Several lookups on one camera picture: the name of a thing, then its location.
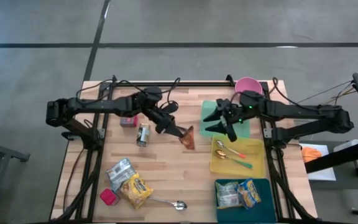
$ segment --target silver packet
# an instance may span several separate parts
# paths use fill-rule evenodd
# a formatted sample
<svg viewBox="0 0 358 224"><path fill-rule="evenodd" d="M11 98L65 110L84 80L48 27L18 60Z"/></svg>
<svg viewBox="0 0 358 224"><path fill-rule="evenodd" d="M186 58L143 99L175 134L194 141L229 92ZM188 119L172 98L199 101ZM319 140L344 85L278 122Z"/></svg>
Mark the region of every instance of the silver packet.
<svg viewBox="0 0 358 224"><path fill-rule="evenodd" d="M116 192L121 184L135 174L135 170L128 158L120 160L111 169L106 171L107 177L110 180L112 190Z"/></svg>

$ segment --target metal can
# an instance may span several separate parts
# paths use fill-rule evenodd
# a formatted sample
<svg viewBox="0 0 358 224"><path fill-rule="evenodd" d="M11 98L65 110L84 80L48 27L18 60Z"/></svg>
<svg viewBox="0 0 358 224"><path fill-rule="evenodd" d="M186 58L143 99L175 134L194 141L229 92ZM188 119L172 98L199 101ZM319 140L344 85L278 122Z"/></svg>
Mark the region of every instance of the metal can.
<svg viewBox="0 0 358 224"><path fill-rule="evenodd" d="M149 144L149 136L150 136L150 125L140 124L139 130L137 132L136 144L138 146L146 147Z"/></svg>

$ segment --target green cutting board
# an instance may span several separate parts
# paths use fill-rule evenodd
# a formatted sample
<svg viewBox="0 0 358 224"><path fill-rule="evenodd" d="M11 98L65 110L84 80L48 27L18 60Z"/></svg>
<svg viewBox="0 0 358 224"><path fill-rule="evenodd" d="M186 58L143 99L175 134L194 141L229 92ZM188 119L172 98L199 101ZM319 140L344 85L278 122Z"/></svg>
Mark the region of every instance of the green cutting board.
<svg viewBox="0 0 358 224"><path fill-rule="evenodd" d="M206 137L212 137L214 135L217 135L219 133L215 133L212 131L205 131L205 128L212 126L214 124L218 124L220 120L218 121L210 121L210 122L204 122L203 119L206 118L208 115L210 115L216 108L216 102L215 101L204 101L203 105L201 106L201 119L200 119L200 134L202 136ZM246 120L242 124L240 122L233 124L234 131L236 132L237 137L240 138L249 138L249 121Z"/></svg>

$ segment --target pink cup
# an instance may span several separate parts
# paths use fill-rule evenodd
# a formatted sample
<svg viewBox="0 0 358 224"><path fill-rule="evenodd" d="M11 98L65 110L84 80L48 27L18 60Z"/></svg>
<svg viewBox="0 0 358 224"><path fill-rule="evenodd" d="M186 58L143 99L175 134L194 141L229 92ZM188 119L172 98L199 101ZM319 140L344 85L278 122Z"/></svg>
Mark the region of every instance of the pink cup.
<svg viewBox="0 0 358 224"><path fill-rule="evenodd" d="M234 89L236 93L243 92L244 90L250 90L263 95L262 86L260 85L258 80L249 77L240 78L236 82Z"/></svg>

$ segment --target gray floor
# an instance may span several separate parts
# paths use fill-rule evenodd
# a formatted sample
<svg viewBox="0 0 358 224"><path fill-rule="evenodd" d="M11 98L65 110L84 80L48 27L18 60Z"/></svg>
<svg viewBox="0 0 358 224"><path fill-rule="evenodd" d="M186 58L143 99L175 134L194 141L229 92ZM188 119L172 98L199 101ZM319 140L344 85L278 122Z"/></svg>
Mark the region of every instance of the gray floor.
<svg viewBox="0 0 358 224"><path fill-rule="evenodd" d="M0 1L0 43L92 43L103 0ZM358 0L112 0L101 42L358 42ZM12 161L0 223L48 219L67 142L45 124L48 100L74 96L91 49L0 49L0 144L30 152ZM91 80L284 79L295 101L351 79L358 48L99 49ZM310 99L327 100L338 90ZM355 128L318 140L358 139L358 97L339 100ZM356 191L313 189L319 217L357 222Z"/></svg>

